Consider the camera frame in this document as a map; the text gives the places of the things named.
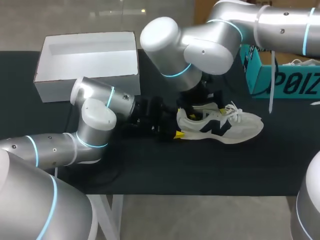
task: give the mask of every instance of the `black table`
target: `black table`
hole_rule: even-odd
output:
[[[33,85],[38,52],[0,52],[0,138],[73,132],[78,113],[68,102],[42,103]],[[162,96],[169,105],[177,94],[148,57],[139,51],[141,94]],[[320,109],[312,100],[252,99],[237,58],[222,89],[227,101],[262,117],[262,133],[247,142],[224,145],[205,139],[158,142],[150,137],[113,134],[103,159],[59,170],[59,178],[86,194],[296,195],[312,157],[320,150]]]

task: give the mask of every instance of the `gray floor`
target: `gray floor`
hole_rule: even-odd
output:
[[[291,205],[294,197],[289,198]],[[124,197],[121,240],[291,240],[285,197]],[[98,232],[97,240],[105,240]]]
[[[168,16],[193,22],[193,0],[0,0],[0,51],[40,51],[45,36],[135,31]],[[124,198],[122,240],[290,240],[285,197]]]

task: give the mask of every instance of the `table leg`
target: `table leg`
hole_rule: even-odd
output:
[[[106,195],[87,195],[96,210],[96,216],[107,240],[120,240],[120,234],[114,221]]]
[[[113,195],[111,210],[112,210],[114,223],[115,223],[116,229],[118,230],[118,233],[120,233],[123,205],[124,205],[124,196]]]

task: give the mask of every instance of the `black n logo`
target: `black n logo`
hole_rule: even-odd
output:
[[[225,124],[220,128],[220,121],[210,120],[201,130],[202,133],[207,133],[211,130],[211,133],[218,136],[223,136],[226,131],[231,128],[230,122],[227,120]]]

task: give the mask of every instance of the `white sneaker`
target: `white sneaker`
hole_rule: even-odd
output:
[[[224,114],[219,110],[202,107],[195,110],[202,113],[202,120],[189,119],[182,108],[177,112],[177,124],[185,134],[182,139],[216,139],[224,144],[238,144],[257,136],[264,128],[260,117],[243,112],[234,103],[225,107]]]
[[[301,61],[300,59],[295,59],[292,62],[283,64],[287,66],[319,66],[320,61],[317,61],[315,59],[309,59],[307,61]]]

